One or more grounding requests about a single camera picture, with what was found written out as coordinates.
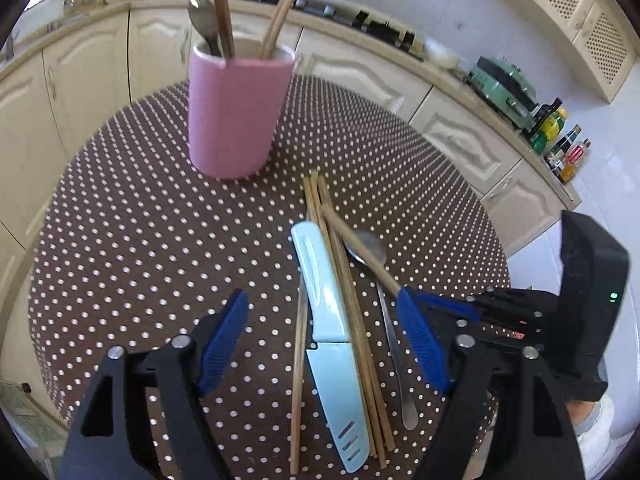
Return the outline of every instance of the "countertop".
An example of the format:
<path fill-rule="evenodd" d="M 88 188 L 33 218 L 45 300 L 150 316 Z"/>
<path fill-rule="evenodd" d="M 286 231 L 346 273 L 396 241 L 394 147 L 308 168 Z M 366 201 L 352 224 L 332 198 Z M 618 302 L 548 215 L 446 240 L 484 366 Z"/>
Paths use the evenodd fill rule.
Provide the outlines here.
<path fill-rule="evenodd" d="M 412 30 L 412 27 L 398 22 L 393 18 L 386 16 L 375 9 L 369 9 L 360 4 L 349 2 L 348 0 L 323 0 L 328 5 L 348 7 L 353 6 L 358 9 L 370 12 L 376 20 L 388 21 L 392 27 L 404 28 Z M 85 27 L 86 25 L 118 14 L 126 12 L 129 9 L 151 9 L 159 7 L 186 7 L 188 0 L 113 0 L 110 3 L 95 6 L 87 9 L 81 17 L 70 21 L 66 25 L 62 25 L 56 30 L 43 35 L 30 43 L 18 43 L 15 47 L 15 56 L 0 65 L 0 81 L 13 72 L 18 66 L 36 54 L 47 45 L 55 43 L 57 40 L 71 34 L 75 30 Z M 229 0 L 229 7 L 232 12 L 244 12 L 269 18 L 273 11 L 273 6 L 268 4 L 260 4 L 248 0 Z M 464 84 L 460 79 L 456 78 L 450 72 L 441 69 L 437 65 L 428 60 L 420 61 L 406 53 L 383 43 L 372 36 L 363 34 L 354 28 L 346 27 L 340 23 L 332 22 L 291 9 L 287 15 L 287 22 L 307 27 L 328 36 L 333 36 L 339 40 L 356 44 L 360 48 L 369 50 L 370 52 L 392 62 L 399 67 L 413 73 L 429 84 L 433 84 L 440 91 L 451 97 L 454 101 L 471 111 L 480 120 L 494 129 L 506 142 L 508 142 L 523 158 L 538 172 L 538 174 L 549 184 L 554 190 L 558 198 L 563 202 L 564 206 L 573 210 L 580 204 L 580 197 L 571 184 L 563 186 L 558 179 L 551 173 L 549 168 L 544 164 L 540 157 L 529 147 L 525 139 L 514 131 L 513 127 L 494 112 L 468 85 Z"/>

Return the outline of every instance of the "screw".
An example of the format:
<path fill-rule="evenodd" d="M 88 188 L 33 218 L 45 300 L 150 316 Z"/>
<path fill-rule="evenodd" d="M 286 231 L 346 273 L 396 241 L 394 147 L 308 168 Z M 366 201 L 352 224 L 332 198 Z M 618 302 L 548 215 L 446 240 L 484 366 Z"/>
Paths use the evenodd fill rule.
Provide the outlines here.
<path fill-rule="evenodd" d="M 469 334 L 460 334 L 456 338 L 456 344 L 462 348 L 471 348 L 476 344 L 476 340 L 473 339 Z"/>
<path fill-rule="evenodd" d="M 522 355 L 527 359 L 537 359 L 540 353 L 533 346 L 525 346 L 522 349 Z"/>
<path fill-rule="evenodd" d="M 122 346 L 116 345 L 109 348 L 107 356 L 109 357 L 109 359 L 120 359 L 124 355 L 124 352 L 125 349 Z"/>
<path fill-rule="evenodd" d="M 188 335 L 180 334 L 171 339 L 171 346 L 177 349 L 187 348 L 190 342 L 191 338 Z"/>

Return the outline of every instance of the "polka dot tablecloth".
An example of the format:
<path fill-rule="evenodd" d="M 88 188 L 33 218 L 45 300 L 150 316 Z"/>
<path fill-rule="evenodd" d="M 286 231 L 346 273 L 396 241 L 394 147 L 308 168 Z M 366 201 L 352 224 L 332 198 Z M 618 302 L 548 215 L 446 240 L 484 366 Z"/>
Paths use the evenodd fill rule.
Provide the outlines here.
<path fill-rule="evenodd" d="M 346 221 L 383 239 L 400 283 L 461 298 L 509 286 L 506 260 L 473 190 L 447 159 L 345 88 L 294 78 L 267 165 L 238 181 L 192 166 L 187 106 L 186 84 L 146 97 L 113 116 L 69 163 L 35 257 L 31 335 L 47 390 L 69 423 L 110 346 L 161 346 L 244 289 L 246 330 L 202 405 L 236 478 L 288 479 L 300 276 L 290 229 L 305 215 L 302 177 L 313 168 L 324 173 Z M 407 478 L 446 400 L 422 377 L 394 321 L 420 415 L 414 430 L 402 426 L 373 276 L 358 264 L 351 271 L 398 448 L 385 469 L 370 458 L 346 474 L 307 367 L 299 477 Z M 395 318 L 393 302 L 390 310 Z M 157 392 L 149 410 L 162 469 L 177 479 Z"/>

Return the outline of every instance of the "light blue knife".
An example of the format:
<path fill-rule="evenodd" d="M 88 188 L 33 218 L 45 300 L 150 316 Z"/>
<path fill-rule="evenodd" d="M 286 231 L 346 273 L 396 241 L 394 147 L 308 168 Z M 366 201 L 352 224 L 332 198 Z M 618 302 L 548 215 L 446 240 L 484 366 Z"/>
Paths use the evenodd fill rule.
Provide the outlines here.
<path fill-rule="evenodd" d="M 369 456 L 358 373 L 344 304 L 319 227 L 300 222 L 291 229 L 314 319 L 306 351 L 335 448 L 347 472 L 357 471 Z"/>

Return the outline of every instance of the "pink cup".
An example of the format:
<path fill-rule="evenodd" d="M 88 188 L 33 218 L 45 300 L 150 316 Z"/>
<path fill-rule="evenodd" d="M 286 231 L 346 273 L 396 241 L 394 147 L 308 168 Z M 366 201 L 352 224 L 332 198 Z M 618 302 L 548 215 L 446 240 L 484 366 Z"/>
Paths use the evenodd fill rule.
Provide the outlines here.
<path fill-rule="evenodd" d="M 279 44 L 271 59 L 257 59 L 260 40 L 234 35 L 236 57 L 193 47 L 189 83 L 189 154 L 215 178 L 249 176 L 267 161 L 276 123 L 293 76 L 295 53 Z"/>

